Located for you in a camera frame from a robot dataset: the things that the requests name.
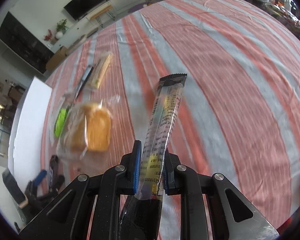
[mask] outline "green plant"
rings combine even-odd
[[[57,23],[57,32],[63,31],[66,29],[67,19],[63,19]]]

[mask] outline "potted plant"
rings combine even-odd
[[[56,33],[56,39],[60,39],[64,33],[69,29],[67,24],[67,19],[62,19],[60,22],[57,23],[57,33]]]

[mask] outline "striped tablecloth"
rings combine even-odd
[[[169,151],[198,173],[225,174],[276,228],[296,211],[300,41],[283,25],[242,0],[166,0],[96,33],[47,80],[42,168],[55,154],[48,123],[60,97],[106,51],[114,60],[100,90],[79,101],[121,97],[108,167],[144,141],[159,78],[187,73]],[[66,183],[78,175],[63,172]],[[178,229],[179,199],[165,196],[160,238],[179,239]]]

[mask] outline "flat screen tv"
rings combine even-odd
[[[75,20],[80,19],[85,13],[104,0],[72,0],[64,8]]]

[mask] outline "metal screw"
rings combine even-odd
[[[180,165],[177,166],[178,171],[185,171],[186,169],[187,169],[187,167],[184,166],[183,164],[180,164]]]
[[[88,176],[86,174],[80,174],[78,176],[78,181],[86,181]]]
[[[214,174],[214,178],[217,180],[223,180],[224,176],[221,173]]]
[[[123,165],[117,165],[117,166],[115,167],[115,170],[116,170],[116,171],[124,171],[124,169],[125,169],[125,166],[123,166]]]

